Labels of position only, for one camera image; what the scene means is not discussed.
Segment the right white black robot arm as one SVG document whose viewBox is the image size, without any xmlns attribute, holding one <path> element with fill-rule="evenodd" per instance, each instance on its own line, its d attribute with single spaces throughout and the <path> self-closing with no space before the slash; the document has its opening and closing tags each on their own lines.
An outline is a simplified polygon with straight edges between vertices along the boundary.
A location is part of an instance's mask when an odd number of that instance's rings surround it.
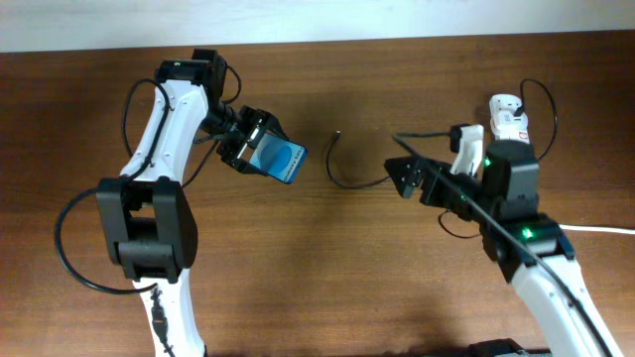
<svg viewBox="0 0 635 357">
<path fill-rule="evenodd" d="M 530 144 L 501 140 L 485 150 L 481 179 L 411 150 L 384 164 L 399 194 L 420 188 L 423 205 L 478 224 L 483 249 L 534 316 L 555 356 L 619 356 L 586 288 L 571 241 L 538 209 L 539 161 Z"/>
</svg>

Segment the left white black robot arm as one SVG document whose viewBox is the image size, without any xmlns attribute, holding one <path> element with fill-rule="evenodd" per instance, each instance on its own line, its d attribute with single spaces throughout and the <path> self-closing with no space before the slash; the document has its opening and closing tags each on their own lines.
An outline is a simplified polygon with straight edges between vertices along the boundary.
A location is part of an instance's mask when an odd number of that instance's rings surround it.
<svg viewBox="0 0 635 357">
<path fill-rule="evenodd" d="M 191 299 L 198 232 L 184 184 L 197 132 L 207 133 L 222 161 L 244 175 L 270 176 L 260 154 L 291 143 L 273 114 L 234 110 L 223 99 L 228 69 L 208 49 L 163 61 L 150 80 L 155 104 L 137 149 L 118 178 L 96 188 L 109 259 L 141 297 L 158 356 L 207 353 Z"/>
</svg>

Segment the blue screen Galaxy smartphone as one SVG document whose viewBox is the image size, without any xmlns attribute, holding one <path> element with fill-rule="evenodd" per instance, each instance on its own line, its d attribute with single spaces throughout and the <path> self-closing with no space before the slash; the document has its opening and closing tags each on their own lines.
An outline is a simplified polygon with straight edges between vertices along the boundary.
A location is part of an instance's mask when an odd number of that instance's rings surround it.
<svg viewBox="0 0 635 357">
<path fill-rule="evenodd" d="M 254 150 L 249 163 L 266 175 L 291 184 L 307 154 L 305 147 L 267 133 Z"/>
</svg>

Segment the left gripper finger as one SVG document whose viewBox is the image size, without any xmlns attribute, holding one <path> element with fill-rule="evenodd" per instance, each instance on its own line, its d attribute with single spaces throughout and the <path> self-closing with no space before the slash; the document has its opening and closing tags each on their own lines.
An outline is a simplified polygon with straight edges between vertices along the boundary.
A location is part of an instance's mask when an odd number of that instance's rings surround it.
<svg viewBox="0 0 635 357">
<path fill-rule="evenodd" d="M 284 132 L 279 119 L 268 111 L 263 111 L 264 127 L 270 131 L 274 136 L 283 140 L 288 140 L 288 135 Z"/>
<path fill-rule="evenodd" d="M 267 177 L 268 174 L 250 164 L 243 159 L 243 154 L 248 148 L 247 144 L 239 144 L 238 142 L 222 141 L 216 153 L 220 156 L 221 160 L 232 167 L 237 172 L 243 175 L 259 175 Z"/>
</svg>

